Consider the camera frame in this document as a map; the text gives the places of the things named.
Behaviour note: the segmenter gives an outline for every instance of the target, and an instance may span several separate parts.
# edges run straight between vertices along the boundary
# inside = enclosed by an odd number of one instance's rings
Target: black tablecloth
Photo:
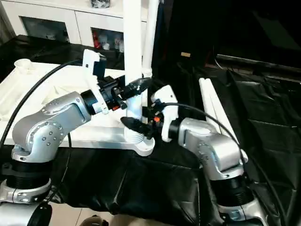
[[[82,58],[85,48],[18,36],[0,48],[1,79],[9,74],[17,59],[61,64]],[[107,68],[123,69],[122,58],[116,58],[114,53],[104,55],[108,58]],[[254,156],[272,180],[289,226],[297,226],[301,181],[300,85],[181,63],[165,64],[158,71],[155,77],[172,85],[180,103],[200,108],[198,79],[212,79],[244,150]],[[179,113],[202,119],[183,109]],[[9,160],[10,151],[10,146],[1,150],[0,162]],[[67,155],[68,148],[59,148],[52,175],[54,184],[61,178]],[[258,182],[254,190],[270,219],[279,222],[265,181],[251,162],[247,168],[251,178]],[[173,225],[203,226],[214,222],[212,201],[199,162],[176,141],[156,140],[153,154],[148,157],[131,150],[73,148],[60,196],[73,207],[152,218]]]

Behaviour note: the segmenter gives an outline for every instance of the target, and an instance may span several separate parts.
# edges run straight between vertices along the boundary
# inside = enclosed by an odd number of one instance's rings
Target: white pole
[[[209,115],[211,115],[216,119],[216,114],[214,111],[213,103],[210,98],[210,92],[208,91],[208,87],[206,85],[206,81],[204,78],[200,78],[198,81],[199,81],[199,86],[201,88],[204,110],[206,113],[208,113]],[[218,133],[221,133],[220,126],[217,123],[215,123],[213,120],[209,119],[208,117],[206,117],[206,121],[211,125],[213,125]]]
[[[123,30],[127,85],[142,77],[141,0],[123,0]],[[127,117],[142,119],[142,95],[128,99]],[[128,128],[125,128],[124,135],[126,141],[133,144],[144,139],[143,134]]]
[[[220,99],[218,98],[218,96],[216,94],[216,91],[214,89],[214,86],[213,86],[211,80],[206,79],[205,84],[206,84],[207,90],[210,94],[210,98],[211,98],[211,101],[212,101],[212,104],[213,104],[213,107],[214,107],[214,111],[215,111],[215,114],[216,114],[216,119],[218,121],[220,121],[228,129],[228,131],[233,135],[235,140],[238,142],[238,140],[236,138],[236,135],[234,133],[234,130],[233,130],[233,128],[232,128],[232,126],[229,122],[229,119],[228,119],[228,117],[225,113],[224,108],[222,107],[221,101],[220,101]],[[229,134],[223,128],[221,128],[221,133],[223,135],[226,135],[226,136],[229,137]]]
[[[154,40],[160,0],[149,0],[149,9],[146,24],[145,44],[143,52],[142,69],[147,77],[151,77],[151,61],[154,50]]]

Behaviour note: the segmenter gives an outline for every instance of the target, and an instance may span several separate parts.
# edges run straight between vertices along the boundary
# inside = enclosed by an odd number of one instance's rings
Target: silver robotic arm
[[[99,91],[107,110],[125,109],[126,100],[141,94],[150,79],[127,86],[106,77]],[[91,90],[72,92],[22,118],[13,129],[12,162],[2,168],[7,179],[0,185],[0,226],[48,226],[51,206],[44,202],[51,188],[50,173],[57,149],[65,136],[89,122],[99,111]]]
[[[150,111],[155,118],[162,112],[164,122],[154,119],[151,126],[146,126],[135,119],[122,118],[125,126],[145,135],[151,134],[154,127],[160,128],[162,140],[170,142],[176,139],[180,146],[194,153],[210,181],[217,209],[226,225],[268,226],[267,214],[246,184],[241,158],[243,156],[244,162],[248,158],[237,143],[217,133],[214,126],[206,121],[179,120],[178,106],[164,105],[177,103],[170,86],[158,90],[151,100],[154,104]]]
[[[179,126],[178,143],[202,163],[226,223],[253,221],[253,225],[268,226],[267,214],[245,183],[241,153],[231,138],[218,134],[205,121],[185,118]]]

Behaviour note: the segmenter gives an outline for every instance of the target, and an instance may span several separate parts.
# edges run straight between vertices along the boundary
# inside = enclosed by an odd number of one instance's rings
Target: black cable
[[[222,129],[224,129],[227,134],[230,136],[230,138],[236,143],[236,145],[238,146],[239,150],[240,150],[240,156],[241,156],[241,159],[242,159],[242,162],[243,162],[243,165],[245,164],[244,162],[244,158],[242,156],[242,152],[241,152],[241,146],[240,144],[238,143],[238,141],[233,137],[233,135],[230,133],[230,131],[221,123],[219,122],[217,119],[215,119],[214,117],[212,117],[211,115],[207,114],[206,112],[202,111],[201,109],[198,109],[196,107],[193,107],[193,106],[189,106],[189,105],[185,105],[185,104],[180,104],[180,103],[163,103],[162,104],[163,106],[180,106],[180,107],[184,107],[184,108],[187,108],[187,109],[190,109],[190,110],[193,110],[195,112],[198,112],[206,117],[208,117],[209,119],[211,119],[212,121],[214,121],[215,123],[217,123]],[[282,226],[287,226],[287,222],[286,222],[286,219],[285,219],[285,211],[284,211],[284,208],[283,208],[283,205],[279,199],[279,196],[272,184],[272,182],[270,181],[270,179],[268,178],[268,175],[266,175],[266,173],[264,172],[263,168],[257,163],[257,161],[251,156],[249,155],[249,158],[253,161],[255,167],[261,172],[261,174],[263,175],[264,179],[266,180],[267,184],[268,184],[268,188],[270,189],[272,195],[274,196],[275,198],[275,204],[277,205],[277,209],[279,211],[279,215],[280,215],[280,220],[281,220],[281,223],[282,223]]]
[[[21,107],[24,105],[24,103],[27,101],[27,99],[30,97],[30,95],[37,89],[37,87],[39,87],[39,85],[41,85],[46,79],[48,79],[52,74],[54,74],[55,72],[57,72],[58,70],[62,69],[63,67],[66,67],[68,65],[74,64],[74,63],[80,63],[81,60],[72,60],[69,61],[65,64],[59,65],[58,67],[52,69],[50,72],[48,72],[46,75],[44,75],[43,78],[41,78],[27,93],[26,95],[22,98],[22,100],[20,101],[20,103],[18,104],[18,106],[15,108],[14,112],[12,113],[7,126],[4,129],[3,135],[1,137],[0,140],[0,150],[2,149],[2,146],[4,145],[5,139],[8,135],[8,132],[13,124],[13,121],[15,120],[16,115],[18,114],[19,110],[21,109]]]
[[[67,158],[67,162],[66,162],[66,167],[65,167],[64,174],[63,174],[63,176],[61,178],[60,183],[57,185],[55,191],[48,197],[48,199],[46,199],[47,203],[50,202],[53,199],[53,197],[56,195],[56,193],[58,193],[58,191],[60,190],[60,188],[61,188],[61,186],[63,184],[64,178],[65,178],[65,175],[67,173],[68,167],[69,167],[69,162],[70,162],[70,158],[71,158],[71,148],[72,148],[70,133],[68,133],[68,143],[69,143],[69,151],[68,151],[68,158]]]

